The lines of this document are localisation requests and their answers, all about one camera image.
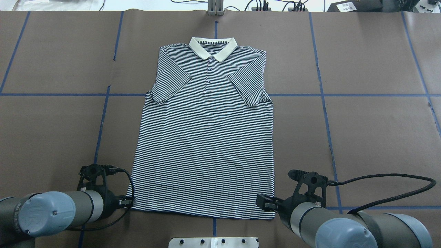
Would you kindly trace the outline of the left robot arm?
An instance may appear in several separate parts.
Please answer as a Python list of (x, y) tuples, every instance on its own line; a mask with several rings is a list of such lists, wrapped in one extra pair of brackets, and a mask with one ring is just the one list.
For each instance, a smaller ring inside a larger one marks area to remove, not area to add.
[(85, 232), (84, 224), (106, 219), (118, 209), (129, 210), (135, 203), (134, 195), (91, 189), (5, 197), (0, 203), (1, 247), (34, 248), (38, 237), (65, 230)]

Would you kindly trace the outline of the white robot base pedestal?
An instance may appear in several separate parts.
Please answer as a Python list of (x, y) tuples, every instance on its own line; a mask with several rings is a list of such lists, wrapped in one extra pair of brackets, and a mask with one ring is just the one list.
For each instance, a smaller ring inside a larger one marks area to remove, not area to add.
[(169, 248), (259, 248), (255, 237), (181, 237), (172, 238)]

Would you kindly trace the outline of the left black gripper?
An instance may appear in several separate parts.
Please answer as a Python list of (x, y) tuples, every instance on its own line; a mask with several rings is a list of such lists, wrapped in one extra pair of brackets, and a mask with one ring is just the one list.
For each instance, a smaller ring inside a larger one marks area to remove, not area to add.
[(135, 196), (115, 196), (110, 190), (99, 188), (98, 193), (103, 200), (103, 211), (98, 219), (110, 217), (115, 210), (122, 208), (132, 208), (135, 206)]

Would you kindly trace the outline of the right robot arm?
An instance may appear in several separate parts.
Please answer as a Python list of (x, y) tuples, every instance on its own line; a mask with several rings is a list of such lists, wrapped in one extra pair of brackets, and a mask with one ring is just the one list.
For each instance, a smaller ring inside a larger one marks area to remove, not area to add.
[(433, 248), (428, 229), (416, 218), (363, 211), (340, 215), (315, 203), (292, 204), (258, 194), (256, 205), (279, 214), (282, 223), (312, 248)]

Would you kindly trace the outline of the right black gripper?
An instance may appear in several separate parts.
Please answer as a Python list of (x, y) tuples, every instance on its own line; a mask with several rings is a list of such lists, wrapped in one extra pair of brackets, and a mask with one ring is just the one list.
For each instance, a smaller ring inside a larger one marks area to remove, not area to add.
[(294, 209), (302, 203), (301, 199), (296, 199), (295, 197), (280, 199), (265, 194), (258, 194), (256, 196), (257, 207), (261, 210), (274, 210), (274, 212), (285, 218), (290, 218)]

